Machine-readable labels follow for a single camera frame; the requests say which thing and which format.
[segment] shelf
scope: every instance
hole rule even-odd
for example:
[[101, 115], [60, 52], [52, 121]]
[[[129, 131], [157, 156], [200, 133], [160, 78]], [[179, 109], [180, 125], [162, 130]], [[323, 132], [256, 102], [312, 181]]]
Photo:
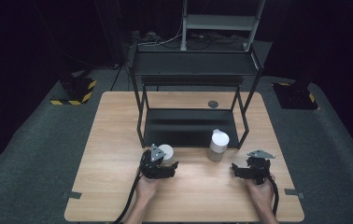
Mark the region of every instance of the shelf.
[[256, 76], [250, 52], [140, 51], [135, 76]]
[[187, 29], [251, 31], [254, 16], [193, 15], [187, 17]]
[[232, 110], [227, 109], [149, 109], [144, 145], [209, 147], [212, 132], [219, 129], [230, 137], [229, 147], [238, 146]]

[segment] dark background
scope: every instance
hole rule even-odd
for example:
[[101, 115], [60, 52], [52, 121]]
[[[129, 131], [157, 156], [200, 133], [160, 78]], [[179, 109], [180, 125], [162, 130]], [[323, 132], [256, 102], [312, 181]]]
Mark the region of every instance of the dark background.
[[[173, 37], [181, 3], [0, 0], [0, 153], [61, 77], [121, 64], [125, 31]], [[249, 14], [257, 1], [206, 3], [190, 12]], [[273, 42], [264, 75], [310, 76], [353, 137], [353, 1], [267, 0], [256, 39]]]

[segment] metal bracket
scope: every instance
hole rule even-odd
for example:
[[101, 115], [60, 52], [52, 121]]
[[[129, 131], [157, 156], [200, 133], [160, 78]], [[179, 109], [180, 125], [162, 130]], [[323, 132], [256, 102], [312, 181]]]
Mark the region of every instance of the metal bracket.
[[251, 156], [251, 157], [254, 157], [254, 158], [267, 158], [267, 159], [274, 159], [275, 156], [273, 156], [272, 154], [270, 153], [267, 153], [261, 149], [258, 149], [256, 151], [252, 151], [252, 152], [249, 152], [247, 154], [248, 156]]
[[80, 197], [81, 197], [81, 193], [74, 192], [74, 191], [64, 191], [62, 195], [63, 199], [70, 199], [70, 198], [80, 199]]
[[150, 151], [151, 161], [157, 161], [164, 156], [165, 156], [165, 153], [161, 149], [156, 147], [154, 144], [151, 145], [151, 151]]
[[299, 193], [296, 189], [284, 189], [286, 195], [296, 195], [299, 199], [304, 199], [304, 194]]

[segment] black cable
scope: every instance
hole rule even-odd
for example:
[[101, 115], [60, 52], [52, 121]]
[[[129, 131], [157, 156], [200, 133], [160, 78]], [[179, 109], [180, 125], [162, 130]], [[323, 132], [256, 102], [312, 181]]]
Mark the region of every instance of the black cable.
[[203, 7], [203, 9], [201, 10], [200, 14], [203, 14], [204, 10], [206, 9], [206, 7], [208, 6], [210, 0], [207, 0], [205, 3], [205, 6]]
[[275, 204], [273, 205], [273, 214], [276, 214], [276, 210], [278, 208], [278, 201], [279, 201], [279, 195], [278, 195], [278, 187], [276, 186], [275, 181], [273, 180], [272, 177], [267, 176], [267, 178], [270, 180], [270, 183], [272, 183], [273, 186], [273, 192], [275, 194]]
[[230, 41], [230, 42], [221, 42], [221, 41], [213, 41], [213, 44], [219, 44], [219, 45], [228, 45], [228, 44], [235, 44], [235, 43], [238, 43], [238, 42], [244, 42], [244, 39], [237, 39], [237, 40], [234, 40], [234, 41]]
[[113, 90], [113, 87], [115, 86], [115, 83], [116, 83], [116, 81], [118, 80], [118, 77], [119, 77], [121, 68], [122, 68], [122, 65], [119, 65], [119, 71], [118, 71], [118, 73], [116, 74], [115, 80], [114, 80], [113, 83], [112, 83], [112, 87], [110, 88], [111, 91]]
[[129, 91], [130, 90], [130, 75], [128, 74], [127, 75], [127, 91]]
[[207, 46], [205, 46], [205, 47], [203, 47], [203, 48], [200, 48], [200, 49], [194, 49], [194, 48], [192, 48], [191, 46], [188, 46], [188, 45], [187, 45], [187, 47], [188, 47], [188, 49], [193, 49], [193, 50], [203, 50], [203, 49], [207, 49], [207, 48], [208, 48], [209, 46], [211, 46], [211, 45], [212, 45], [212, 41], [209, 42]]
[[133, 185], [131, 186], [130, 195], [128, 196], [127, 203], [126, 203], [126, 205], [124, 206], [124, 209], [123, 209], [123, 211], [121, 212], [121, 214], [120, 214], [120, 216], [118, 217], [118, 219], [116, 219], [116, 221], [113, 222], [114, 224], [119, 224], [120, 221], [121, 221], [121, 219], [124, 217], [124, 215], [126, 215], [126, 212], [128, 211], [128, 208], [130, 207], [131, 200], [133, 199], [136, 185], [138, 184], [138, 181], [139, 181], [139, 179], [140, 179], [142, 176], [143, 176], [143, 175], [140, 175], [140, 174], [139, 174], [139, 168], [138, 168], [138, 170], [136, 171], [136, 176], [135, 176], [134, 183], [133, 183]]
[[97, 10], [98, 17], [100, 18], [101, 27], [103, 28], [103, 32], [104, 32], [104, 35], [105, 35], [105, 38], [106, 38], [107, 49], [109, 50], [110, 56], [112, 58], [115, 58], [115, 56], [113, 55], [113, 52], [112, 52], [112, 48], [110, 47], [110, 44], [109, 44], [109, 39], [110, 38], [107, 36], [107, 32], [106, 32], [106, 29], [105, 29], [105, 26], [104, 26], [103, 17], [101, 16], [100, 9], [98, 8], [97, 1], [94, 1], [94, 4], [95, 4], [95, 9]]
[[273, 186], [273, 193], [275, 195], [275, 203], [273, 205], [273, 214], [276, 215], [276, 210], [278, 209], [278, 201], [279, 201], [279, 194], [278, 194], [278, 187], [276, 186], [275, 181], [273, 180], [273, 178], [270, 176], [270, 171], [269, 173], [265, 173], [262, 169], [258, 168], [255, 166], [255, 164], [252, 164], [252, 166], [261, 173], [262, 176], [264, 176], [265, 178], [269, 179], [270, 183]]
[[165, 44], [160, 44], [160, 45], [165, 47], [165, 48], [167, 48], [167, 49], [179, 49], [180, 48], [180, 42], [177, 42], [177, 43], [178, 43], [178, 45], [176, 47], [169, 47], [169, 46], [166, 46]]
[[35, 4], [35, 9], [36, 9], [36, 12], [38, 13], [39, 17], [40, 17], [40, 20], [42, 22], [42, 24], [44, 25], [50, 39], [51, 39], [51, 42], [53, 44], [53, 46], [60, 52], [62, 53], [64, 56], [78, 62], [78, 63], [82, 63], [84, 65], [88, 65], [90, 67], [94, 67], [94, 68], [109, 68], [109, 67], [105, 67], [105, 66], [98, 66], [98, 65], [95, 65], [95, 64], [92, 64], [92, 63], [86, 63], [86, 62], [83, 62], [75, 57], [72, 57], [71, 55], [69, 55], [68, 53], [66, 53], [65, 51], [63, 51], [58, 45], [57, 45], [57, 42], [55, 41], [55, 38], [54, 36], [52, 35], [51, 31], [50, 31], [50, 28], [48, 27], [48, 24], [46, 23], [46, 20], [45, 18], [43, 17], [43, 14], [41, 13], [40, 9], [39, 9], [39, 6], [37, 5], [36, 1], [34, 1], [34, 4]]
[[207, 36], [207, 37], [195, 37], [193, 38], [194, 42], [196, 43], [208, 43], [207, 41], [212, 43], [212, 38]]

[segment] white shelf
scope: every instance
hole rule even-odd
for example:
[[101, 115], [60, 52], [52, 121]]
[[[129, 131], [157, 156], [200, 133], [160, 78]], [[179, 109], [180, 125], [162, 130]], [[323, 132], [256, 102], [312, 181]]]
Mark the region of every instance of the white shelf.
[[180, 50], [187, 50], [186, 34], [189, 29], [199, 30], [235, 30], [249, 31], [249, 37], [243, 43], [244, 51], [249, 51], [258, 29], [261, 12], [266, 0], [258, 0], [259, 5], [255, 16], [226, 16], [226, 15], [196, 15], [188, 14], [188, 0], [183, 1], [183, 27]]
[[254, 16], [193, 15], [186, 20], [187, 29], [251, 31]]

